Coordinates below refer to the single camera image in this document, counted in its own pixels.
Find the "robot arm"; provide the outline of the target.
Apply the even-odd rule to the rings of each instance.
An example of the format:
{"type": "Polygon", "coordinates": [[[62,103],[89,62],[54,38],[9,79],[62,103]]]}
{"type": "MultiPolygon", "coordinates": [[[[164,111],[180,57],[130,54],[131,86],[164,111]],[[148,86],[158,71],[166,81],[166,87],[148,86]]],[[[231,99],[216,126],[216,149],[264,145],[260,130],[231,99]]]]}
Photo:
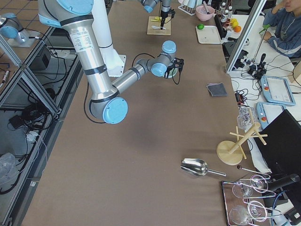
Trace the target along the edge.
{"type": "Polygon", "coordinates": [[[151,13],[153,9],[160,3],[160,17],[165,19],[171,15],[171,18],[174,18],[175,11],[174,9],[171,9],[170,0],[139,0],[139,2],[148,13],[151,13]]]}
{"type": "Polygon", "coordinates": [[[108,71],[123,62],[112,45],[104,1],[40,0],[38,8],[42,24],[68,32],[93,92],[90,113],[103,123],[117,124],[124,120],[128,105],[120,93],[146,73],[165,77],[172,69],[182,71],[184,60],[176,58],[176,44],[167,40],[157,58],[140,59],[111,81],[108,71]]]}

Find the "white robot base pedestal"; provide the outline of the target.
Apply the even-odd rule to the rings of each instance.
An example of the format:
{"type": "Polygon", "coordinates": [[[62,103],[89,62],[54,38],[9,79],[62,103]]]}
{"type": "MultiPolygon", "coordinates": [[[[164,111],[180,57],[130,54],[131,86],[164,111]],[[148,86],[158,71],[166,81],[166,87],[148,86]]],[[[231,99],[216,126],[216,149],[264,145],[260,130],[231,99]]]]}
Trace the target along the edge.
{"type": "Polygon", "coordinates": [[[113,46],[104,0],[94,1],[92,15],[92,28],[108,74],[110,77],[120,77],[124,71],[126,55],[119,55],[113,46]]]}

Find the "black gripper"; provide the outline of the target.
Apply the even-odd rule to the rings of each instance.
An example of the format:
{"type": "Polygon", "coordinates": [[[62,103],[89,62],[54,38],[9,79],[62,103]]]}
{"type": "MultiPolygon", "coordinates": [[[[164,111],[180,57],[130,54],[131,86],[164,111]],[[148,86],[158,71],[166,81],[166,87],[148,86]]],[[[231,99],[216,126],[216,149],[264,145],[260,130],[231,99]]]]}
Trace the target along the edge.
{"type": "Polygon", "coordinates": [[[181,73],[183,66],[184,66],[184,59],[175,57],[174,60],[167,67],[166,72],[169,72],[173,68],[177,68],[178,72],[181,73]]]}
{"type": "Polygon", "coordinates": [[[162,19],[167,18],[169,14],[171,15],[171,18],[174,18],[175,10],[171,9],[171,7],[161,6],[160,17],[162,19]]]}

